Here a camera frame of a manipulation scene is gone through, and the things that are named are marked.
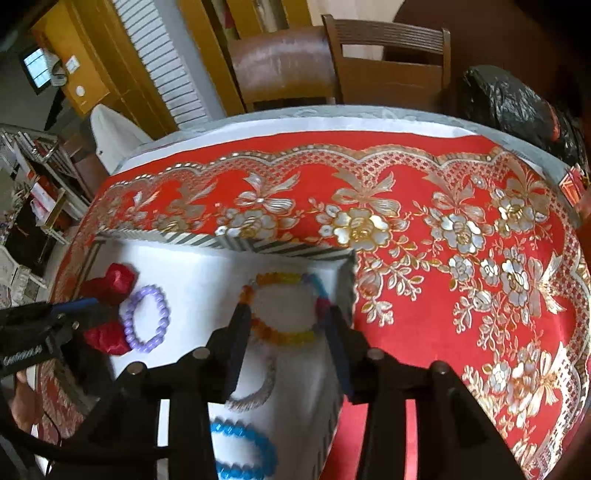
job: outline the metal bolt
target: metal bolt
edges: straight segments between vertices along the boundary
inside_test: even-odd
[[[144,368],[146,368],[146,364],[143,362],[133,362],[127,366],[127,373],[132,375],[139,374]]]
[[[197,360],[205,360],[209,357],[209,354],[209,348],[205,346],[200,346],[199,348],[193,350],[193,358],[196,358]]]
[[[432,363],[431,368],[433,369],[433,371],[442,375],[445,375],[449,372],[449,365],[442,360],[435,360]]]
[[[384,351],[379,348],[370,348],[367,352],[367,357],[374,361],[381,360],[384,358]]]

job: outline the beaded bracelet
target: beaded bracelet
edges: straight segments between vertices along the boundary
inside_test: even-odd
[[[230,420],[222,421],[221,419],[215,419],[211,422],[210,430],[212,433],[221,433],[225,436],[234,436],[249,440],[261,452],[262,464],[260,466],[240,466],[236,463],[230,466],[228,463],[216,460],[217,474],[220,478],[223,480],[231,478],[263,480],[266,476],[275,475],[275,470],[277,469],[277,450],[265,435],[240,422],[232,423]]]
[[[251,336],[249,342],[252,345],[256,345],[259,343],[258,340],[255,339],[254,336]],[[265,374],[265,379],[263,380],[262,387],[259,388],[256,392],[247,395],[246,397],[236,398],[230,396],[225,403],[225,407],[228,410],[236,411],[236,412],[243,412],[248,410],[253,410],[255,408],[260,407],[263,405],[271,396],[273,392],[273,388],[275,388],[275,374],[277,371],[277,357],[274,353],[270,352],[265,359],[265,363],[267,365],[267,373]]]
[[[251,280],[248,285],[242,287],[239,301],[248,305],[252,304],[255,292],[263,286],[271,284],[297,284],[304,283],[312,286],[314,292],[318,296],[316,299],[316,314],[320,318],[320,312],[330,305],[328,294],[322,285],[322,282],[315,274],[297,274],[297,273],[279,273],[271,272],[258,274],[255,280]],[[315,324],[310,330],[298,333],[282,333],[278,330],[269,327],[259,317],[252,316],[252,330],[264,341],[273,343],[278,346],[284,345],[301,345],[314,341],[316,334],[319,331],[318,324]]]
[[[150,340],[144,343],[141,342],[135,334],[134,313],[138,303],[140,303],[147,295],[152,295],[154,297],[156,306],[158,307],[160,321],[158,322],[158,327],[156,328],[156,334]],[[150,353],[164,341],[166,328],[168,328],[169,325],[170,309],[168,308],[168,304],[166,303],[162,289],[156,285],[147,285],[146,287],[138,290],[129,298],[129,306],[123,315],[123,326],[125,331],[125,339],[133,350],[138,350],[142,353]]]

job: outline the white plastic chair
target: white plastic chair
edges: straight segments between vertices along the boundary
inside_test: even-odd
[[[10,288],[13,306],[35,301],[35,299],[25,297],[25,289],[29,280],[41,288],[47,288],[47,284],[42,278],[34,275],[30,268],[17,263],[12,255],[8,253],[6,247],[0,245],[0,284]]]
[[[90,126],[95,136],[96,155],[109,175],[133,150],[152,141],[135,123],[102,104],[92,109]]]

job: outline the multicolor bead bracelet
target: multicolor bead bracelet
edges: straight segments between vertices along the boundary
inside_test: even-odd
[[[317,295],[316,299],[316,314],[317,317],[322,317],[321,312],[327,306],[330,306],[328,294],[322,285],[322,282],[315,274],[297,274],[297,273],[280,273],[271,272],[258,274],[255,280],[251,280],[248,285],[242,287],[239,301],[252,305],[252,301],[255,296],[255,292],[267,285],[272,284],[297,284],[304,283],[312,286],[314,292]],[[304,343],[314,341],[316,333],[319,331],[319,327],[315,324],[310,330],[305,332],[297,333],[283,333],[278,330],[269,327],[259,317],[252,316],[252,331],[261,339],[266,342],[272,343],[278,346],[284,345],[302,345]]]

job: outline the chair backrest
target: chair backrest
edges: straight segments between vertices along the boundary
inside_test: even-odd
[[[0,284],[7,287],[12,286],[12,279],[17,271],[18,263],[8,253],[6,247],[0,245]]]
[[[450,83],[451,46],[447,30],[386,22],[335,20],[322,16],[339,79],[340,101],[441,111]],[[434,58],[435,64],[349,58],[343,45],[395,47]]]
[[[338,85],[323,27],[298,27],[228,42],[248,111],[255,102],[336,98]]]

